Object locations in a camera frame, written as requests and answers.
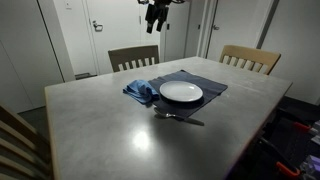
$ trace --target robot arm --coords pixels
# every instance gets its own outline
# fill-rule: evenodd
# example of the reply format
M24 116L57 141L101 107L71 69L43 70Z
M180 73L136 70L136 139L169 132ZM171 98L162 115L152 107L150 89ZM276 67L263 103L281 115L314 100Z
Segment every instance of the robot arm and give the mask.
M167 20L170 3L182 4L184 0L154 0L154 4L149 4L149 0L138 0L139 4L148 4L145 20L148 22L147 32L152 33L153 24L158 20L157 31L161 31L163 23Z

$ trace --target blue placemat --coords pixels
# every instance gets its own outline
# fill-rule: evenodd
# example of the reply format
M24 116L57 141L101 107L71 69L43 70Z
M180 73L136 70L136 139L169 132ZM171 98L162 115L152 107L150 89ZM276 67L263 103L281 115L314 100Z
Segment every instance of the blue placemat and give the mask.
M203 97L194 102L175 102L163 96L160 96L159 100L153 102L155 106L183 117L189 117L228 88L227 85L192 75L184 70L155 78L150 80L149 83L160 94L160 86L168 81L186 81L199 86L203 91Z

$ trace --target red object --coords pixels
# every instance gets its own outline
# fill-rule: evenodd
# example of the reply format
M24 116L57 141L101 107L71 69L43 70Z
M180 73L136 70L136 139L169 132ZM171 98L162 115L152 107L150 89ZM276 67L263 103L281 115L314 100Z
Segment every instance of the red object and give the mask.
M301 123L298 123L298 122L294 122L293 125L300 131L302 132L309 132L309 130L311 129L311 126L306 126L306 125L303 125Z
M296 169L296 172L292 172L290 169L288 169L285 165L283 165L281 162L277 162L276 166L279 168L280 172L286 175L287 177L291 179L298 179L300 175L300 170Z

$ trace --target white door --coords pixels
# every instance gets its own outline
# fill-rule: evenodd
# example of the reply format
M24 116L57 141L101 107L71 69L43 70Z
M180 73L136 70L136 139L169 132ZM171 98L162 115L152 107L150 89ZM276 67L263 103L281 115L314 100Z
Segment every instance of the white door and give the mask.
M134 0L86 1L100 74L112 73L108 50L141 43L140 5ZM96 21L97 28L93 27L93 21Z
M205 0L191 1L185 57L197 55L204 4Z
M224 45L255 47L272 0L218 0L207 58L218 61Z
M44 106L44 87L63 79L37 0L0 1L0 40L33 108Z
M91 36L87 27L88 18L83 12L84 3L82 0L49 1L54 2L74 74L97 75L96 59L93 55L94 51L90 44Z
M184 58L190 2L169 5L167 23L163 24L161 43L164 42L164 61Z

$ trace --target utensil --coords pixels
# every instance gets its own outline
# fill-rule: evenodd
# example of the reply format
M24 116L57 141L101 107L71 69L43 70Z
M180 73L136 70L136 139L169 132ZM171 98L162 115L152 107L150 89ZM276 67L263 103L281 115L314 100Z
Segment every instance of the utensil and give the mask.
M195 84L185 81L169 81L160 86L160 93L167 99L178 102L193 102L203 95Z
M196 124L196 125L199 125L199 126L204 126L204 123L201 122L201 121L198 121L198 120L195 120L195 119L192 119L192 118L188 118L188 117L185 118L185 117L182 117L182 116L178 116L176 114L170 114L170 113L166 112L165 110L160 109L158 107L155 107L154 111L157 114L159 114L160 116L165 117L165 118L173 117L178 121L183 121L183 122L187 122L187 123L190 123L190 124Z

